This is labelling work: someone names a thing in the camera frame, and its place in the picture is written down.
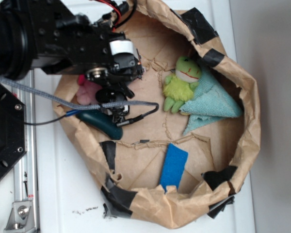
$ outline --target brown paper bag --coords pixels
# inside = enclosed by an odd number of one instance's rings
[[[175,68],[179,56],[197,52],[243,106],[244,115],[183,136],[188,116],[160,109],[126,126],[117,142],[74,116],[61,123],[101,189],[107,213],[179,228],[228,203],[240,191],[260,148],[258,87],[252,76],[225,55],[220,38],[200,13],[190,12],[204,22],[202,29],[194,29],[186,25],[184,15],[176,15],[160,0],[139,0],[137,10],[120,28],[138,48],[146,67],[142,80],[129,86],[136,94],[134,100],[162,105],[164,77]],[[76,76],[63,76],[55,94],[73,101],[78,88]],[[54,110],[60,116],[66,111],[56,103]],[[133,106],[131,114],[138,116],[145,110]],[[179,189],[168,186],[165,193],[158,183],[169,143],[187,151],[189,158]]]

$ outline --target tool handle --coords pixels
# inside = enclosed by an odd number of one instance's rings
[[[122,128],[118,128],[110,116],[98,110],[82,111],[76,114],[76,117],[102,131],[112,140],[120,140],[123,136]]]

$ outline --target blue cloth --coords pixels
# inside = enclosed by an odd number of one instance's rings
[[[241,108],[215,79],[207,66],[202,61],[198,61],[198,64],[202,69],[199,85],[194,91],[193,99],[180,108],[181,112],[190,114],[183,134],[218,120],[240,117],[243,114]]]
[[[169,144],[160,180],[165,191],[168,185],[175,185],[178,189],[188,155],[188,152]]]

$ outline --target frog plush toy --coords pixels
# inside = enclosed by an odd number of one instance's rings
[[[165,78],[164,111],[168,112],[171,109],[172,113],[177,113],[185,102],[192,99],[201,76],[202,70],[195,61],[186,56],[179,57],[176,63],[176,73]]]

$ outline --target pink stuffed toy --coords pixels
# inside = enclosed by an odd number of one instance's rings
[[[78,84],[80,88],[77,92],[77,101],[80,105],[98,104],[96,100],[97,91],[102,87],[96,83],[86,80],[84,75],[79,76]]]

